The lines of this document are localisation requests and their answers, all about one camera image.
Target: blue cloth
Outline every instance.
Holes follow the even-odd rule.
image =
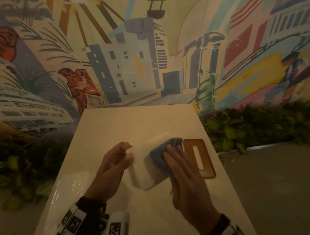
[[[170,144],[173,148],[176,149],[178,145],[182,145],[183,139],[182,138],[171,138],[166,142],[162,143],[158,147],[154,148],[150,152],[150,157],[155,166],[157,166],[162,171],[171,174],[171,170],[166,163],[163,153],[167,151],[167,145]]]

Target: person's left hand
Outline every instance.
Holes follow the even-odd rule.
[[[131,147],[127,142],[120,142],[104,155],[96,177],[86,191],[85,197],[107,202],[114,196],[121,183],[124,170],[134,160],[132,154],[126,155],[125,153],[125,150]]]

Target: floor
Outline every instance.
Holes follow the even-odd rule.
[[[309,234],[310,146],[279,145],[221,159],[258,235]],[[0,190],[0,203],[8,193]],[[0,234],[32,235],[44,206],[0,210]]]

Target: white container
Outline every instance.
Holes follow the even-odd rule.
[[[168,177],[153,164],[149,153],[170,138],[169,133],[163,133],[126,150],[126,154],[131,153],[135,158],[128,168],[134,187],[148,191]]]

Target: person's right hand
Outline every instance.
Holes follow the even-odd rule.
[[[220,213],[212,204],[197,163],[188,158],[181,146],[176,151],[167,145],[167,151],[163,155],[173,173],[173,205],[200,234],[208,234],[219,221]]]

